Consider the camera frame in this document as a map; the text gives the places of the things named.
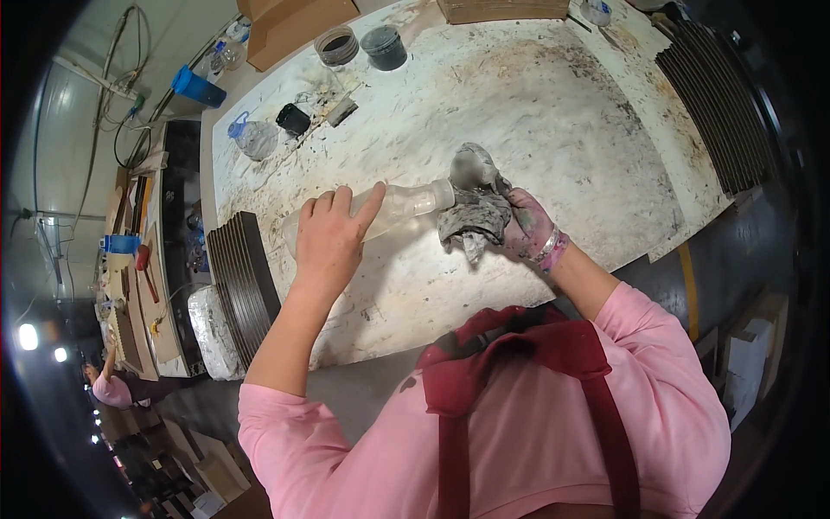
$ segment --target pink clothing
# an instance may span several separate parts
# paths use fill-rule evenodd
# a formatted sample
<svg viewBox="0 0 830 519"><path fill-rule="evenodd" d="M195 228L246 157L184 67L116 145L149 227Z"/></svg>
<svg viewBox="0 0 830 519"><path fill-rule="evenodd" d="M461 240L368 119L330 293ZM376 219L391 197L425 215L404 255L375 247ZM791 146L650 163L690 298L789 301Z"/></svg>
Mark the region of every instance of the pink clothing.
<svg viewBox="0 0 830 519"><path fill-rule="evenodd" d="M694 517L726 470L730 431L680 322L625 283L594 326L637 464L644 510ZM320 403L252 384L239 441L282 517L435 517L438 417L399 386L354 448ZM611 505L578 380L519 357L498 366L470 418L471 517L516 519L554 502Z"/></svg>
<svg viewBox="0 0 830 519"><path fill-rule="evenodd" d="M92 383L92 394L102 403L118 409L127 409L133 405L133 397L127 384L115 375L110 376L109 383L103 375L99 375ZM141 400L139 404L149 407L150 399Z"/></svg>

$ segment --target glove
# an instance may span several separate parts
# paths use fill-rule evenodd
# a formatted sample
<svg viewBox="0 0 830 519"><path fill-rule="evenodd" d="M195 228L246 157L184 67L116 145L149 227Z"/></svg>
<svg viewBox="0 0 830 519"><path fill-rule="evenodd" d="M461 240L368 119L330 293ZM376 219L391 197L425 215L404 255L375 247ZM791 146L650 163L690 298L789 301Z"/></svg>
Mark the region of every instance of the glove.
<svg viewBox="0 0 830 519"><path fill-rule="evenodd" d="M550 220L536 198L522 188L512 189L507 201L513 217L505 228L505 249L550 272L570 238Z"/></svg>

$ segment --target dirty table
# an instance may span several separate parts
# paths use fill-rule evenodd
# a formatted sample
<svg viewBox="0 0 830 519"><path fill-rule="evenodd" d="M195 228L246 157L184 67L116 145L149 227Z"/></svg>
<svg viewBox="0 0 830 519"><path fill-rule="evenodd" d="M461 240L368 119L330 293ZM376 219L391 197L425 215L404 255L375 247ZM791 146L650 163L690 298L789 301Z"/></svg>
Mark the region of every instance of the dirty table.
<svg viewBox="0 0 830 519"><path fill-rule="evenodd" d="M244 91L225 85L225 105L203 116L202 186L210 184L203 199L216 203L206 231L237 211L255 213L285 297L295 262L279 231L283 217L337 185L357 193L377 180L408 186L444 178L458 146L472 141L603 267L669 252L730 201L654 63L669 41L625 2L608 3L611 25L587 32L560 20L451 26L435 2L405 0L350 23L358 38L379 25L398 27L409 57L396 71L373 69L363 52L329 69L309 46L262 77L240 80ZM579 18L577 2L570 11ZM347 95L359 108L332 128L323 116ZM243 111L274 120L289 102L312 116L312 126L299 140L282 134L269 159L251 162L228 139ZM413 348L482 307L553 297L535 272L495 252L477 267L459 247L446 252L434 215L425 215L366 243L310 367Z"/></svg>

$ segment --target white wall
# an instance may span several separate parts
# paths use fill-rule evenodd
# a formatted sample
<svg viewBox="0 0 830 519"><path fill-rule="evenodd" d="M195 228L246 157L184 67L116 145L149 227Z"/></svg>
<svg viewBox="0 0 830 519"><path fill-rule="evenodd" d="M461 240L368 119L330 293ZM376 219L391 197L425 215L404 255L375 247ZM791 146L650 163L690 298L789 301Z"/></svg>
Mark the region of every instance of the white wall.
<svg viewBox="0 0 830 519"><path fill-rule="evenodd" d="M59 54L100 74L118 18L131 3L131 0L91 2L71 29ZM141 41L142 52L149 52L149 61L134 90L146 97L144 108L139 112L139 120L145 121L169 88L175 72L236 16L237 5L235 0L139 0L137 3L146 15L142 18ZM134 68L137 52L137 27L133 13L116 49L109 79L114 80ZM97 94L98 88L94 83L61 66L52 67L43 99L37 146L37 202L40 210L74 214L79 209L88 171ZM120 120L132 104L130 100L115 96L110 115ZM165 115L174 115L174 111L167 110ZM4 208L7 216L3 219L3 227L6 233L13 220L8 216L9 211L23 207L34 209L32 121L33 113L30 112L9 185L11 196ZM137 120L128 123L138 124ZM107 122L103 125L106 130L113 127ZM129 155L138 133L122 130L118 146L122 160ZM83 214L105 216L117 169L113 155L114 136L114 131L102 131L99 135L89 193L81 210ZM71 225L72 219L62 218L58 223ZM102 222L86 220L80 220L76 228L75 240L68 255L76 297L91 295L87 287L93 281L97 244L103 228ZM70 229L60 228L60 231L61 239L66 240ZM41 289L39 297L43 298L71 296L71 284L66 276L64 286L56 286L54 279L44 285L51 269L47 269L43 261L33 221L18 223L9 244L3 266L8 269L6 273L13 272L8 276L13 301L28 303L28 299ZM62 243L61 254L66 253L68 244ZM61 263L61 270L66 273L66 260Z"/></svg>

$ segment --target blue container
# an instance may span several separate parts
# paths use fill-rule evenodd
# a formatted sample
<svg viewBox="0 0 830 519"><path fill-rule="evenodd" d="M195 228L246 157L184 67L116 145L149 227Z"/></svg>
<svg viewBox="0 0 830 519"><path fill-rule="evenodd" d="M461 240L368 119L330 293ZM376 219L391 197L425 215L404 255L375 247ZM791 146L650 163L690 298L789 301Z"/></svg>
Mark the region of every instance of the blue container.
<svg viewBox="0 0 830 519"><path fill-rule="evenodd" d="M135 254L141 245L141 236L124 234L107 234L98 241L98 247L104 252L114 254Z"/></svg>
<svg viewBox="0 0 830 519"><path fill-rule="evenodd" d="M227 96L227 92L218 86L193 74L187 65L178 69L176 77L170 83L170 88L179 95L189 97L211 108L219 108Z"/></svg>

